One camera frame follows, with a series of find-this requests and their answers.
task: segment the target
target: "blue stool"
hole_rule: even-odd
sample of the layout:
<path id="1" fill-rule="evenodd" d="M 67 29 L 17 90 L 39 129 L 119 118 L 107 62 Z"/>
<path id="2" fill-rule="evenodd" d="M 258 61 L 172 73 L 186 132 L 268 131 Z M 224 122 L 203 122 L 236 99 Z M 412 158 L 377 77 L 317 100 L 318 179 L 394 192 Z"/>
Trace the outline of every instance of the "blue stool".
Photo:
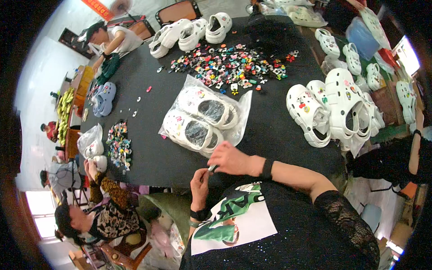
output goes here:
<path id="1" fill-rule="evenodd" d="M 378 206 L 370 203 L 363 205 L 363 207 L 363 212 L 360 214 L 360 217 L 371 227 L 371 230 L 375 234 L 379 227 L 382 210 Z"/>

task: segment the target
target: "woman's hand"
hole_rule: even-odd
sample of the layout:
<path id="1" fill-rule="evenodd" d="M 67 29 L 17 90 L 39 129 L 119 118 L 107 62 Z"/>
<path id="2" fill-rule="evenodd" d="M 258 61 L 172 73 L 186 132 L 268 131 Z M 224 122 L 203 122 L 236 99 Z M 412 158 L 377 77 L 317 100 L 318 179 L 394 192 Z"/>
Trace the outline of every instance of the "woman's hand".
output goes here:
<path id="1" fill-rule="evenodd" d="M 191 180 L 192 204 L 191 210 L 200 211 L 206 207 L 206 199 L 209 194 L 209 176 L 207 168 L 199 169 L 195 172 Z"/>
<path id="2" fill-rule="evenodd" d="M 95 180 L 96 174 L 98 173 L 98 167 L 96 161 L 84 160 L 84 170 L 91 181 Z"/>
<path id="3" fill-rule="evenodd" d="M 347 0 L 347 2 L 360 11 L 364 10 L 366 7 L 366 1 L 364 1 L 364 5 L 362 5 L 360 2 L 357 2 L 356 0 Z"/>
<path id="4" fill-rule="evenodd" d="M 224 172 L 230 175 L 251 175 L 258 177 L 263 170 L 265 158 L 248 156 L 242 151 L 224 141 L 216 147 L 208 166 L 219 166 L 215 172 Z"/>
<path id="5" fill-rule="evenodd" d="M 423 132 L 423 122 L 425 120 L 425 116 L 423 115 L 422 110 L 419 107 L 416 108 L 416 128 Z"/>
<path id="6" fill-rule="evenodd" d="M 102 65 L 102 63 L 104 62 L 104 58 L 100 57 L 96 63 L 94 63 L 93 65 L 93 74 L 96 74 L 98 72 L 99 67 Z"/>

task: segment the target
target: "person wearing red shirt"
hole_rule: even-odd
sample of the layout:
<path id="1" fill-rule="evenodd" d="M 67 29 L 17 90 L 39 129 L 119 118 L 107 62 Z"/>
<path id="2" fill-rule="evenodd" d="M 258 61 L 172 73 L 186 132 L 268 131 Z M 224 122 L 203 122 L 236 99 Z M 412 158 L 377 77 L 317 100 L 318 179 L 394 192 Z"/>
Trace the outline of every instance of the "person wearing red shirt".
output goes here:
<path id="1" fill-rule="evenodd" d="M 58 130 L 56 129 L 55 121 L 49 122 L 48 125 L 42 124 L 41 130 L 47 133 L 49 140 L 53 141 L 54 143 L 57 142 Z"/>

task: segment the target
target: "floral patterned shirt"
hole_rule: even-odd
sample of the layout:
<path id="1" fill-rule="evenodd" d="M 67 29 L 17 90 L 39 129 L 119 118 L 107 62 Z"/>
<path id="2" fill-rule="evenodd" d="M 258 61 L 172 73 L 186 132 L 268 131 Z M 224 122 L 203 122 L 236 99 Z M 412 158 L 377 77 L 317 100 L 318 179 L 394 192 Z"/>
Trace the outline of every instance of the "floral patterned shirt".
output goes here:
<path id="1" fill-rule="evenodd" d="M 140 227 L 145 227 L 141 222 L 137 212 L 127 203 L 128 192 L 121 189 L 114 181 L 108 177 L 103 177 L 98 173 L 95 177 L 94 185 L 91 185 L 91 193 L 100 193 L 102 187 L 110 194 L 111 199 L 108 203 L 95 207 L 91 212 L 96 212 L 92 228 L 89 233 L 101 240 L 125 236 L 136 232 Z"/>

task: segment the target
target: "window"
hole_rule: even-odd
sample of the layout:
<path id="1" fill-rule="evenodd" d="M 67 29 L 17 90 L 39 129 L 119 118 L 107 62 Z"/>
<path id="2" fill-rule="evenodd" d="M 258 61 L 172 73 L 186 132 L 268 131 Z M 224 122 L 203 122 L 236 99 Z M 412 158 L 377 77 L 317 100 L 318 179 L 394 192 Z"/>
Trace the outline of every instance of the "window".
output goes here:
<path id="1" fill-rule="evenodd" d="M 32 218 L 43 240 L 54 239 L 55 224 L 54 212 L 57 203 L 50 191 L 27 191 L 25 193 Z"/>
<path id="2" fill-rule="evenodd" d="M 399 56 L 399 61 L 401 61 L 405 66 L 408 75 L 413 75 L 420 68 L 416 52 L 413 50 L 413 47 L 406 36 L 403 36 L 396 47 L 394 47 L 393 55 L 395 54 Z"/>

